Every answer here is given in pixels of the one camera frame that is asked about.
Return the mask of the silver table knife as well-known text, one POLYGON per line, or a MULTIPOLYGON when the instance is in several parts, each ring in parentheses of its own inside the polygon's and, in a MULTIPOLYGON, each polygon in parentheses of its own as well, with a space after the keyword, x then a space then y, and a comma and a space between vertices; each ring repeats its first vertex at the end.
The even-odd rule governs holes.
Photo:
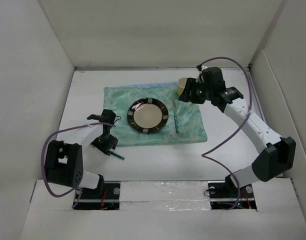
POLYGON ((175 132, 178 134, 179 125, 178 125, 178 116, 177 116, 177 106, 175 100, 173 100, 173 118, 174 118, 175 132))

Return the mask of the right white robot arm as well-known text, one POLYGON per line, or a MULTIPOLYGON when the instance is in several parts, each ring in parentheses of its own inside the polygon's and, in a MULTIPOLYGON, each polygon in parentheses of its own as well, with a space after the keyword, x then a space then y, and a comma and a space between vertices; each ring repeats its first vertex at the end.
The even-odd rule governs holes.
POLYGON ((268 182, 293 167, 296 142, 272 130, 252 111, 236 87, 226 87, 220 68, 202 67, 197 78, 187 78, 178 99, 193 104, 211 102, 239 125, 255 146, 259 155, 253 163, 225 178, 224 191, 228 196, 236 197, 244 186, 268 182))

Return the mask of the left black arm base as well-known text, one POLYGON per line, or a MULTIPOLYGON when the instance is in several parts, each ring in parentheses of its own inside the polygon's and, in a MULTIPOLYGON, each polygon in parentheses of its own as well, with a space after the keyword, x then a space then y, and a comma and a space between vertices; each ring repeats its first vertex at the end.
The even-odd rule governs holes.
POLYGON ((99 176, 98 186, 95 189, 82 188, 82 193, 76 193, 72 208, 83 211, 115 211, 120 209, 120 181, 105 181, 99 176))

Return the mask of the dark rimmed cream plate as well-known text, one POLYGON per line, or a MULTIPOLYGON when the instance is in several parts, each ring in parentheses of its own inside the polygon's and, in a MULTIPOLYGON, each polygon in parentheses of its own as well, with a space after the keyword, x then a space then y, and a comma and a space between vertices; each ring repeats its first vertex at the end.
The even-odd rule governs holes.
POLYGON ((127 111, 128 124, 141 134, 160 132, 168 119, 169 111, 166 105, 152 97, 138 99, 127 111))

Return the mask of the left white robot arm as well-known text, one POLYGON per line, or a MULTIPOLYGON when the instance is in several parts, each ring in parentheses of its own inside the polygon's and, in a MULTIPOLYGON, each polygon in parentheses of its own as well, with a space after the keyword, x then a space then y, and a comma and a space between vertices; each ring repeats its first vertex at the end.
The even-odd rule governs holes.
POLYGON ((53 196, 60 197, 52 192, 49 183, 87 190, 96 199, 104 194, 104 177, 84 169, 83 151, 92 146, 109 156, 116 149, 118 139, 111 135, 116 117, 112 110, 104 109, 100 115, 87 117, 92 123, 59 130, 46 139, 41 153, 41 172, 53 196))

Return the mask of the fork with teal handle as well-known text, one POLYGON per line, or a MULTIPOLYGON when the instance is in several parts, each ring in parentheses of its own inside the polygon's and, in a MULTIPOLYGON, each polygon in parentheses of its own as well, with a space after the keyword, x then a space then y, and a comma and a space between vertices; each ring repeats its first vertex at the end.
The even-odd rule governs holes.
POLYGON ((119 155, 119 154, 117 154, 117 153, 115 153, 115 152, 112 152, 112 151, 108 151, 107 152, 110 156, 114 156, 114 157, 116 157, 116 158, 118 158, 118 159, 120 159, 120 160, 122 160, 122 161, 124 161, 125 160, 125 158, 123 157, 123 156, 121 156, 121 155, 119 155))

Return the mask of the yellow cup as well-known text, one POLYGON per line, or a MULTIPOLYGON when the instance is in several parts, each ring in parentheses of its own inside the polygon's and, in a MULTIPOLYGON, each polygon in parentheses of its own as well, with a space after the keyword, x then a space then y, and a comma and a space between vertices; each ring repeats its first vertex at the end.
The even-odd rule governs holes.
POLYGON ((187 79, 188 79, 187 77, 181 77, 178 79, 177 88, 176 88, 178 96, 180 96, 183 93, 186 83, 187 83, 187 79))

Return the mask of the green patterned cloth napkin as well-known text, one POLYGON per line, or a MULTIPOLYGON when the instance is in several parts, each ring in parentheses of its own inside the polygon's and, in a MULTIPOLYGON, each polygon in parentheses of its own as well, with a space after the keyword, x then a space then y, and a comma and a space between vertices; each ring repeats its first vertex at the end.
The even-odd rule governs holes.
POLYGON ((178 98, 175 82, 105 87, 103 107, 121 117, 111 130, 111 134, 118 139, 117 145, 131 147, 206 142, 208 137, 199 106, 178 101, 178 98), (142 98, 154 98, 166 105, 169 119, 161 131, 144 134, 135 131, 129 125, 128 109, 135 101, 142 98), (175 129, 173 100, 177 108, 178 134, 175 129))

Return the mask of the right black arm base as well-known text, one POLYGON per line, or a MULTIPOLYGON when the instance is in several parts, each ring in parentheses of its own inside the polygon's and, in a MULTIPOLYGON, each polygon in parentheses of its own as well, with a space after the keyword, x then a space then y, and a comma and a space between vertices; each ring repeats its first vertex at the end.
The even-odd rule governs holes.
POLYGON ((210 208, 212 210, 256 210, 257 205, 253 186, 248 184, 240 187, 238 190, 233 182, 229 180, 212 180, 207 182, 207 187, 204 195, 210 200, 210 208))

